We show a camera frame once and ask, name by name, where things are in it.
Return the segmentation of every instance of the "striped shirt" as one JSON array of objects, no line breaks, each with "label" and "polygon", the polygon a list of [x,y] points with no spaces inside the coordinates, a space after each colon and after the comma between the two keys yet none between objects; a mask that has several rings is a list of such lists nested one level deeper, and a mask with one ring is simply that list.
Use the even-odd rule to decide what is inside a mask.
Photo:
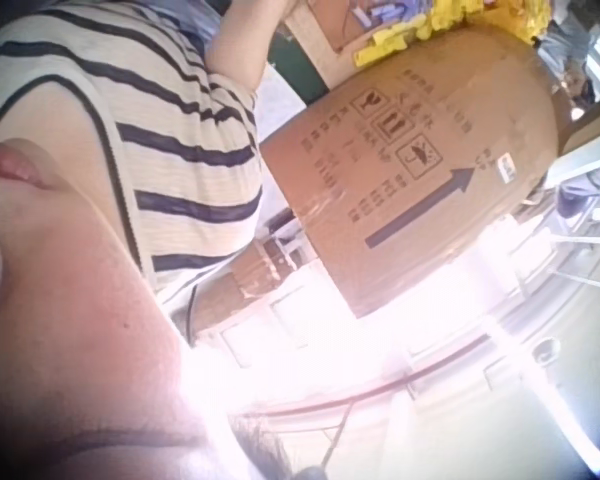
[{"label": "striped shirt", "polygon": [[177,18],[134,2],[61,2],[0,30],[0,123],[43,85],[79,100],[123,240],[156,292],[195,284],[256,227],[255,95],[208,73],[203,55]]}]

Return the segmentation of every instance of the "black stripe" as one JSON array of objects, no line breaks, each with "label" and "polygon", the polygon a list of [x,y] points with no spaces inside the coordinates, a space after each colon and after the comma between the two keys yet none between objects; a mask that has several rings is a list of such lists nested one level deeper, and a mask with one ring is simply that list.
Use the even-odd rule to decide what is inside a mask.
[{"label": "black stripe", "polygon": [[253,114],[253,112],[251,111],[250,108],[248,108],[247,106],[243,105],[242,102],[240,101],[240,99],[238,98],[238,96],[235,94],[235,92],[232,92],[231,90],[228,90],[227,88],[223,87],[222,85],[219,85],[217,83],[210,83],[209,84],[209,88],[211,88],[211,90],[224,90],[225,92],[227,92],[229,94],[229,96],[235,101],[237,102],[239,105],[242,106],[242,108],[244,108],[244,113],[247,116],[247,120],[249,120],[249,122],[251,122],[252,125],[256,124],[256,117]]},{"label": "black stripe", "polygon": [[14,93],[9,99],[2,105],[0,108],[0,121],[4,118],[4,116],[9,112],[11,107],[13,107],[18,100],[24,97],[27,93],[31,92],[36,87],[43,85],[45,83],[57,83],[62,87],[69,90],[76,98],[82,103],[86,113],[91,117],[91,121],[93,122],[96,132],[98,133],[98,137],[100,139],[100,143],[102,146],[102,150],[105,155],[105,159],[107,161],[107,168],[109,170],[109,178],[111,180],[111,185],[113,187],[113,192],[115,195],[116,203],[121,212],[120,218],[122,221],[122,227],[124,230],[125,238],[127,240],[127,245],[129,246],[129,251],[131,256],[133,257],[136,265],[140,270],[142,270],[142,263],[140,262],[140,253],[138,250],[138,244],[136,242],[135,236],[133,234],[133,229],[131,227],[131,222],[129,220],[129,214],[127,212],[127,205],[124,201],[124,194],[122,191],[122,184],[120,181],[120,174],[118,172],[118,166],[116,165],[115,158],[113,157],[113,149],[111,148],[111,143],[109,141],[109,136],[107,135],[107,130],[104,126],[104,122],[100,118],[98,111],[91,104],[87,96],[70,80],[67,80],[60,75],[46,75],[40,78],[33,80],[32,82],[26,84],[22,88],[20,88],[16,93]]},{"label": "black stripe", "polygon": [[[71,23],[76,27],[84,28],[85,30],[90,30],[92,32],[102,33],[104,35],[113,35],[115,37],[126,38],[128,40],[132,40],[145,48],[151,50],[153,53],[162,58],[171,68],[173,68],[180,78],[183,80],[189,81],[192,79],[197,79],[200,81],[197,75],[189,75],[182,70],[182,67],[174,60],[174,58],[169,55],[169,53],[162,48],[161,45],[156,43],[151,37],[148,37],[142,32],[138,32],[131,28],[119,27],[117,25],[110,25],[108,23],[100,23],[95,20],[91,20],[90,18],[84,18],[80,15],[75,15],[73,13],[67,12],[65,10],[45,10],[37,13],[36,15],[44,16],[44,17],[52,17],[57,18],[58,20],[62,20],[67,23]],[[201,62],[193,62],[190,61],[187,57],[184,58],[185,61],[192,67],[197,67],[204,69],[204,65]]]},{"label": "black stripe", "polygon": [[[200,37],[200,33],[197,31],[192,31],[188,28],[183,27],[182,23],[180,22],[180,20],[178,18],[166,13],[163,10],[159,10],[156,7],[152,7],[152,5],[150,5],[150,4],[143,4],[143,3],[134,2],[134,1],[125,1],[123,3],[127,4],[127,5],[136,5],[139,8],[146,8],[147,10],[151,10],[153,13],[155,13],[157,16],[159,16],[163,20],[167,20],[167,21],[173,23],[173,25],[175,25],[174,31],[177,31],[178,33],[182,34],[189,41],[189,43],[191,44],[192,47],[194,47],[196,49],[198,49],[200,47],[201,48],[200,51],[204,53],[204,41],[202,40],[202,37]],[[173,28],[173,27],[170,27],[170,25],[166,25],[166,24],[163,24],[163,25],[168,28]]]},{"label": "black stripe", "polygon": [[[154,97],[159,98],[166,103],[177,106],[184,114],[189,115],[192,113],[203,113],[207,111],[203,110],[201,112],[200,104],[198,102],[185,102],[175,92],[167,90],[156,82],[147,80],[131,70],[118,68],[108,63],[84,60],[63,45],[57,45],[49,42],[7,42],[0,46],[0,56],[13,58],[37,58],[45,55],[55,55],[68,58],[75,62],[89,75],[93,75],[94,77],[108,78],[113,82],[129,85],[140,92],[153,95]],[[205,87],[204,85],[200,85],[200,91],[203,94],[210,94],[209,88]],[[233,107],[224,107],[220,110],[220,112],[222,112],[222,118],[233,117],[242,121],[240,112]],[[248,135],[251,145],[255,148],[255,138],[253,138],[250,133],[248,133]]]},{"label": "black stripe", "polygon": [[118,6],[125,7],[125,8],[130,8],[135,15],[133,15],[131,13],[126,13],[125,14],[125,13],[119,12],[118,10],[113,10],[113,9],[109,8],[110,5],[104,6],[104,5],[100,5],[100,4],[84,4],[84,3],[73,3],[73,4],[70,5],[70,7],[84,7],[84,8],[89,8],[89,9],[93,8],[93,9],[96,9],[96,10],[101,11],[101,12],[106,12],[106,13],[109,13],[109,14],[119,15],[121,17],[127,17],[127,18],[130,18],[130,19],[133,19],[136,22],[141,22],[143,25],[154,29],[155,31],[159,32],[161,35],[163,35],[164,37],[166,37],[167,40],[169,42],[171,42],[178,49],[178,51],[180,52],[180,54],[185,59],[188,59],[188,60],[191,59],[191,57],[189,57],[187,55],[187,53],[194,54],[196,59],[200,59],[202,57],[202,52],[200,50],[198,50],[196,48],[188,47],[187,45],[184,45],[184,44],[178,43],[176,41],[176,39],[174,39],[168,33],[168,32],[171,32],[171,33],[178,34],[179,32],[173,30],[169,26],[165,26],[164,29],[160,28],[158,25],[156,25],[156,23],[155,23],[154,20],[151,20],[151,18],[149,18],[149,16],[145,13],[145,11],[142,8],[137,7],[135,5],[131,5],[131,4],[118,4]]},{"label": "black stripe", "polygon": [[213,224],[240,222],[251,218],[258,211],[262,197],[262,189],[260,189],[257,195],[247,203],[218,207],[160,193],[142,190],[136,190],[135,193],[140,210],[195,218]]},{"label": "black stripe", "polygon": [[155,15],[160,17],[162,20],[167,20],[167,21],[173,23],[174,25],[176,25],[176,28],[174,28],[164,22],[162,22],[161,25],[175,33],[181,34],[189,42],[189,46],[184,45],[184,47],[187,50],[192,49],[192,50],[196,51],[197,53],[204,55],[204,52],[205,52],[204,41],[202,40],[202,37],[200,37],[199,32],[194,32],[194,31],[189,30],[188,28],[184,28],[182,26],[182,24],[180,23],[180,20],[178,20],[176,17],[173,17],[172,15],[169,15],[168,13],[166,13],[164,11],[154,9],[154,8],[152,8],[152,6],[150,4],[145,4],[145,3],[140,3],[140,2],[130,1],[130,0],[120,2],[120,4],[126,5],[128,7],[132,7],[132,8],[134,8],[134,11],[137,8],[138,11],[142,11],[141,15],[152,23],[153,23],[153,20],[151,20],[148,17],[148,15],[144,12],[144,9],[147,9],[150,12],[154,13]]},{"label": "black stripe", "polygon": [[162,12],[160,10],[153,10],[153,12],[156,15],[158,15],[160,18],[162,18],[164,20],[168,20],[171,23],[173,23],[177,28],[177,32],[180,35],[182,35],[189,42],[189,44],[192,47],[194,47],[202,55],[204,55],[204,53],[205,53],[204,41],[202,40],[202,37],[200,37],[200,35],[198,33],[192,32],[191,30],[184,28],[177,18],[172,17],[171,15],[168,15],[165,12]]},{"label": "black stripe", "polygon": [[159,152],[177,155],[187,162],[204,163],[212,167],[237,167],[244,165],[254,157],[251,145],[239,150],[222,152],[220,150],[205,150],[200,145],[183,145],[177,138],[125,123],[118,123],[118,132],[120,132],[120,136],[125,142],[132,142]]},{"label": "black stripe", "polygon": [[172,253],[170,255],[154,255],[151,259],[153,260],[154,271],[166,272],[169,270],[183,270],[185,268],[201,270],[229,260],[234,255],[235,253],[220,257],[205,257],[203,255]]}]

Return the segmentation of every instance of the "cable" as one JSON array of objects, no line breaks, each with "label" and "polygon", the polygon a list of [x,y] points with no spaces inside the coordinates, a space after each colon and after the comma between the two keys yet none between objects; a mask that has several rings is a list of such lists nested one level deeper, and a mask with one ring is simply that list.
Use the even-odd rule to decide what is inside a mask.
[{"label": "cable", "polygon": [[185,320],[185,338],[190,347],[195,345],[195,339],[191,338],[191,314],[193,313],[193,305],[196,300],[196,292],[198,291],[198,285],[194,285],[191,289],[191,297],[189,297],[189,305],[187,305],[187,318]]}]

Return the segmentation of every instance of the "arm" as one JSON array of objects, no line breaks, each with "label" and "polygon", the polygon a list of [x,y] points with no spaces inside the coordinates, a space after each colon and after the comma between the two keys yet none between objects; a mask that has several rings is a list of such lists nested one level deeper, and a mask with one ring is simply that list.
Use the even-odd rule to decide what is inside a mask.
[{"label": "arm", "polygon": [[234,0],[205,56],[211,73],[258,88],[269,44],[289,0]]}]

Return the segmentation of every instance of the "sticker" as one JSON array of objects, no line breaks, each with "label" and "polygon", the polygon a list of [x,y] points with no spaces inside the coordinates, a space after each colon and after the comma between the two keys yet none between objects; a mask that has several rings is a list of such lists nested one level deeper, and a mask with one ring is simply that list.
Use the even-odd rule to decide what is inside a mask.
[{"label": "sticker", "polygon": [[508,152],[498,159],[498,171],[505,185],[516,179],[516,166],[513,164],[513,158]]}]

